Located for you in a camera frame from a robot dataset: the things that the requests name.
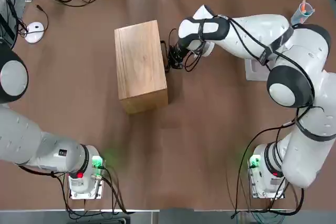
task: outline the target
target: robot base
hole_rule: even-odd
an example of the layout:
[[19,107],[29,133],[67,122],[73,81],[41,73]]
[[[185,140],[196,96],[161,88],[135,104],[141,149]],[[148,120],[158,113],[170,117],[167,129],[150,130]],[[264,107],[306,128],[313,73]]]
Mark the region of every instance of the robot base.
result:
[[97,180],[94,189],[87,194],[78,194],[70,190],[70,199],[101,199],[103,195],[103,185],[104,181]]
[[[283,177],[274,176],[266,167],[264,159],[265,144],[258,145],[254,154],[248,160],[248,178],[253,198],[273,199],[276,195],[279,185]],[[282,183],[281,188],[277,192],[276,199],[284,198],[282,194],[285,188],[285,183]]]
[[69,178],[71,199],[101,199],[103,194],[103,169],[105,161],[99,156],[96,148],[86,146],[89,151],[89,164],[82,178]]
[[[255,199],[274,199],[275,192],[270,193],[264,190],[260,190],[262,182],[259,181],[260,171],[257,168],[249,168],[247,170],[248,181],[252,197]],[[284,199],[285,194],[282,194],[283,190],[279,190],[276,199]]]

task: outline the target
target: black band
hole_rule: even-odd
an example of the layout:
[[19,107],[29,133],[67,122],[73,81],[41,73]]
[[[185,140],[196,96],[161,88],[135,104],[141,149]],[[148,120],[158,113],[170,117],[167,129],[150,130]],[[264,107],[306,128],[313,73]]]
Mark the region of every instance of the black band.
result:
[[[190,43],[193,40],[199,40],[200,39],[200,29],[202,32],[202,39],[205,41],[208,40],[223,40],[226,38],[229,30],[230,30],[230,23],[225,18],[207,18],[207,19],[194,19],[192,17],[186,18],[186,20],[190,21],[194,24],[199,24],[198,33],[193,33],[185,36],[184,38],[180,38],[178,40],[178,45],[180,48],[187,48],[189,47]],[[203,32],[203,26],[206,23],[215,23],[218,24],[217,31],[213,33],[204,33]]]
[[74,173],[69,173],[69,176],[71,178],[77,178],[77,174],[78,173],[84,173],[86,171],[86,169],[88,168],[88,164],[89,164],[89,150],[87,149],[87,147],[83,144],[80,144],[83,149],[84,149],[84,153],[85,153],[85,158],[84,158],[84,162],[82,164],[82,166],[79,168],[78,171],[74,172]]
[[271,72],[268,75],[267,79],[268,93],[270,87],[276,83],[285,85],[293,92],[295,96],[294,104],[285,107],[300,108],[303,106],[307,106],[312,102],[313,95],[310,84],[307,78],[304,76],[304,74],[301,73],[299,70],[286,65],[276,66],[271,70]]
[[319,25],[314,25],[314,24],[296,24],[296,25],[293,25],[293,29],[308,29],[308,30],[312,30],[315,33],[318,33],[319,35],[321,35],[327,42],[327,45],[328,45],[328,55],[327,56],[329,56],[330,46],[331,46],[331,37],[327,30],[325,30],[323,27]]
[[3,66],[7,62],[12,61],[12,60],[20,62],[24,66],[24,68],[26,69],[27,85],[26,85],[25,90],[21,94],[10,95],[10,94],[6,93],[6,91],[4,90],[4,88],[2,87],[1,82],[0,82],[0,103],[9,103],[9,102],[14,102],[14,101],[20,99],[24,95],[24,93],[26,92],[26,90],[28,88],[28,83],[29,83],[29,75],[28,75],[28,70],[26,68],[26,65],[20,59],[20,57],[11,50],[11,48],[8,46],[8,44],[2,38],[0,38],[0,72],[3,68]]
[[269,148],[270,148],[271,144],[272,143],[267,144],[266,148],[265,148],[265,151],[264,151],[265,164],[266,164],[266,167],[267,167],[268,171],[270,173],[272,173],[273,176],[276,176],[277,178],[282,178],[283,177],[283,173],[280,172],[280,171],[278,171],[278,170],[276,170],[272,166],[272,164],[271,164],[271,162],[269,160],[268,151],[269,151]]
[[268,61],[268,57],[273,54],[274,51],[278,50],[283,44],[285,44],[290,37],[293,35],[294,29],[292,27],[288,27],[288,29],[279,36],[276,40],[274,40],[260,55],[259,61],[262,65]]
[[327,142],[327,141],[330,141],[330,140],[333,140],[334,138],[336,138],[336,134],[333,134],[331,136],[318,136],[318,135],[315,135],[315,134],[311,133],[310,131],[308,131],[305,127],[303,127],[299,121],[296,122],[296,125],[299,128],[299,130],[307,138],[312,139],[312,140],[317,141],[317,142]]

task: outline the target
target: floor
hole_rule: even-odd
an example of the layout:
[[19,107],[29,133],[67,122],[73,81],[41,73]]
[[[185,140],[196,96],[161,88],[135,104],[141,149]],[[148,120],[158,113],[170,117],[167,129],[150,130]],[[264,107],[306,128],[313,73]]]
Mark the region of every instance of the floor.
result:
[[[330,0],[334,14],[336,15],[336,1]],[[24,0],[17,0],[16,9],[19,16],[23,13],[25,2]],[[201,224],[201,223],[237,223],[236,220],[231,220],[231,211],[222,212],[194,212],[188,209],[170,209],[162,210],[159,213],[159,224]],[[336,218],[336,212],[330,211],[301,211],[297,215],[292,217],[286,217],[283,224],[289,223],[305,223],[305,224],[315,224],[315,223],[334,223]],[[248,218],[250,221],[241,223],[256,223],[251,217]],[[130,221],[132,224],[151,224],[152,215],[150,212],[140,212],[130,216]],[[0,224],[7,223],[20,223],[20,224],[61,224],[61,223],[74,223],[74,220],[70,220],[65,211],[20,211],[20,212],[0,212]],[[101,216],[88,217],[78,221],[78,223],[116,223],[111,221],[106,221]]]

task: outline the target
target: electronic device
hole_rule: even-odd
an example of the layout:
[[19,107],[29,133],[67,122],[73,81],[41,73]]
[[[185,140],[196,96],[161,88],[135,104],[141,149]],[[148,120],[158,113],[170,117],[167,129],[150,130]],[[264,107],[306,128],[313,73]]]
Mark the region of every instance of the electronic device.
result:
[[45,32],[44,25],[41,22],[32,22],[27,26],[27,34],[25,40],[28,43],[34,44],[39,42]]
[[292,27],[281,15],[215,15],[204,5],[178,30],[177,45],[170,50],[177,63],[190,53],[196,59],[208,56],[215,45],[263,66],[274,61],[267,91],[279,105],[297,109],[297,116],[282,126],[293,126],[285,138],[258,145],[250,157],[253,197],[283,197],[285,179],[300,188],[309,187],[336,138],[336,74],[323,69],[331,44],[329,33],[313,24]]

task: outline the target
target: green led light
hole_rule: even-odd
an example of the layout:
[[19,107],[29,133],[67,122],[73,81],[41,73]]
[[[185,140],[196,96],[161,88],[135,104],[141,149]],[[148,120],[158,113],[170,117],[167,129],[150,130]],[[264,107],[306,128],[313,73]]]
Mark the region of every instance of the green led light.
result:
[[251,166],[259,167],[260,160],[261,160],[260,155],[252,155],[252,157],[250,158]]
[[103,166],[103,159],[100,156],[93,156],[92,157],[92,167],[98,168]]

